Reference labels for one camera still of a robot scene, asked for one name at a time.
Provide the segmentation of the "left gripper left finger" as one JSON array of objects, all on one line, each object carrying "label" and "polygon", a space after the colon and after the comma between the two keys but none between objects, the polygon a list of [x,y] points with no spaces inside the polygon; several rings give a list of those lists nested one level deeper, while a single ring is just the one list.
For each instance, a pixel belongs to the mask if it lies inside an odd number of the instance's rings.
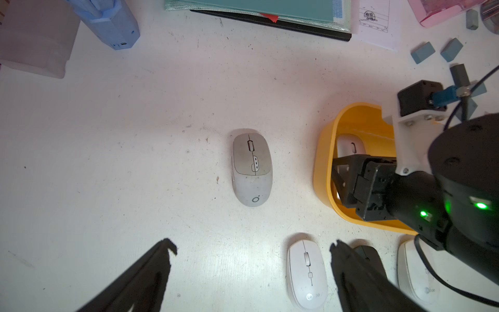
[{"label": "left gripper left finger", "polygon": [[170,275],[170,252],[178,248],[163,239],[149,249],[80,311],[160,311]]}]

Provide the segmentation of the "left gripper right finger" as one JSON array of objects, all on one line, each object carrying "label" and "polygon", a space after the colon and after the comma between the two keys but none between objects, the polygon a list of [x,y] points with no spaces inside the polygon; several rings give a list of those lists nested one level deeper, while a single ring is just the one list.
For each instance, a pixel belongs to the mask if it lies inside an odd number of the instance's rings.
[{"label": "left gripper right finger", "polygon": [[423,311],[371,264],[338,240],[330,246],[331,270],[343,311]]}]

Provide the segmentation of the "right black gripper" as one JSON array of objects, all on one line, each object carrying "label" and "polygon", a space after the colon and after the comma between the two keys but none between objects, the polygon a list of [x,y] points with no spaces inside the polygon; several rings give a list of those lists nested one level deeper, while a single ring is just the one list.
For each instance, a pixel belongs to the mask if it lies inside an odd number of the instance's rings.
[{"label": "right black gripper", "polygon": [[351,155],[335,158],[331,180],[341,204],[354,209],[365,222],[392,220],[385,197],[387,187],[395,180],[395,157]]}]

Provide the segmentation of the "black mouse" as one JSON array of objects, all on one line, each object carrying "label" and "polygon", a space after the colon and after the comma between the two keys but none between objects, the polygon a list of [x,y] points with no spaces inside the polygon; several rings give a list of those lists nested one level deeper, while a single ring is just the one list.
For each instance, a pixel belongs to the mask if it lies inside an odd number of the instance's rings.
[{"label": "black mouse", "polygon": [[385,268],[377,250],[371,246],[361,245],[353,249],[358,255],[369,262],[383,277],[387,277]]}]

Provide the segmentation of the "grey white mouse with logo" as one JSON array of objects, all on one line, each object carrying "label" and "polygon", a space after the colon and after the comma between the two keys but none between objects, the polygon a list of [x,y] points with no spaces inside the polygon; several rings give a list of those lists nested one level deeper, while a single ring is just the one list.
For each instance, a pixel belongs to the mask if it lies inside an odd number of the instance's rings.
[{"label": "grey white mouse with logo", "polygon": [[266,139],[259,133],[236,136],[232,148],[232,182],[236,198],[247,207],[258,207],[270,197],[273,166]]}]

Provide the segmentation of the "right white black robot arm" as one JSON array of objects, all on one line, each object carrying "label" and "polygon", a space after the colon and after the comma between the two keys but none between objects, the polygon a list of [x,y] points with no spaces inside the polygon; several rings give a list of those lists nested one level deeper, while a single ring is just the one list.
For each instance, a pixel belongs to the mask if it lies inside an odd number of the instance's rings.
[{"label": "right white black robot arm", "polygon": [[393,157],[340,157],[331,180],[341,203],[361,220],[398,220],[430,247],[497,282],[498,115],[443,131],[428,158],[429,172],[402,176]]}]

